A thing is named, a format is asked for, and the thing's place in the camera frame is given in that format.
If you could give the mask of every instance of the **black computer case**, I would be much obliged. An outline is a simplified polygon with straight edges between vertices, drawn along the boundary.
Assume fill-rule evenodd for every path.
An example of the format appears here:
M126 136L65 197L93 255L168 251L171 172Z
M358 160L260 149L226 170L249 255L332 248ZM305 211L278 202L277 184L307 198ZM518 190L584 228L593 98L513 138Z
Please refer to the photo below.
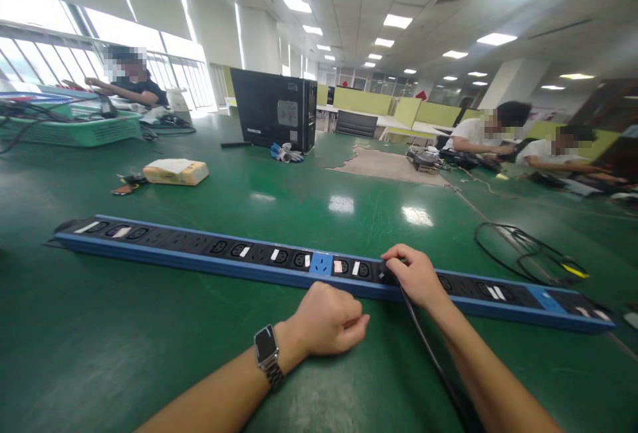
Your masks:
M316 81L235 68L231 78L244 141L291 143L303 154L314 149Z

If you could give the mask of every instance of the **hand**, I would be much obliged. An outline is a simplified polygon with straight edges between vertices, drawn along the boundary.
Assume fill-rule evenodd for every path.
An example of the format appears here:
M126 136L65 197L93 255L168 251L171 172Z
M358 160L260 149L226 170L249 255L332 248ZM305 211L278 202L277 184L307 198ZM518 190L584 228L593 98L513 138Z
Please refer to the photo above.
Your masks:
M497 155L508 155L514 152L514 147L513 146L498 146L498 147L492 148L490 152L492 154L497 154Z
M381 258L387 261L385 265L397 276L405 293L422 309L433 311L452 302L424 253L397 244Z
M369 315L361 302L343 290L315 282L285 321L285 330L297 339L304 357L335 355L350 350L366 337Z

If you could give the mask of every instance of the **black chair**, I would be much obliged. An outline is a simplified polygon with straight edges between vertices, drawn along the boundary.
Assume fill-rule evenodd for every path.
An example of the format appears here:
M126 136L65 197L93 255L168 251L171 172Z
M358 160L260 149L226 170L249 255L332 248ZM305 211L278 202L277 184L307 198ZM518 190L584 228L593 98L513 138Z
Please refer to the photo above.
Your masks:
M364 116L363 114L339 111L337 113L337 126L335 132L359 137L374 137L377 129L376 116Z

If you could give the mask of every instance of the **blue power strip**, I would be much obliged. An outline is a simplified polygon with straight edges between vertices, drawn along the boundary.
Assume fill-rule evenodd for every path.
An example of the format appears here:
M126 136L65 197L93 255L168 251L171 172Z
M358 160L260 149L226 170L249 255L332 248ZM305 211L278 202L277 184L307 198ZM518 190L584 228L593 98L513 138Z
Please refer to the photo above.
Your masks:
M200 230L96 215L68 222L54 235L85 254L309 288L320 280L354 296L402 302L378 259L317 252ZM456 306L469 315L598 333L615 327L572 290L437 270Z

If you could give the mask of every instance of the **green floor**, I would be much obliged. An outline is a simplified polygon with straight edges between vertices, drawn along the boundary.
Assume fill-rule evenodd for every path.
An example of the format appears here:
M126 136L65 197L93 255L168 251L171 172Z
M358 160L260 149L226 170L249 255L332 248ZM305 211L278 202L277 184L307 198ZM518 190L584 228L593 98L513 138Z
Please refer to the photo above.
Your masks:
M318 133L303 164L284 165L259 147L221 151L219 142L241 140L234 118L197 127L156 145L23 144L0 160L1 431L133 430L248 347L265 322L291 315L304 294L41 246L71 218L100 213L371 257L405 242L438 268L513 279L473 240L486 217L585 264L591 279L578 290L617 309L638 301L638 219L622 208L482 174L518 196L499 199L448 174L472 208L452 189L324 169L343 165L357 143L403 153L399 145ZM110 194L116 174L161 157L205 161L211 176L198 187ZM366 341L303 364L247 431L460 431L405 308L363 304L372 316ZM635 431L638 369L629 349L638 349L629 327L589 336L471 322L568 432Z

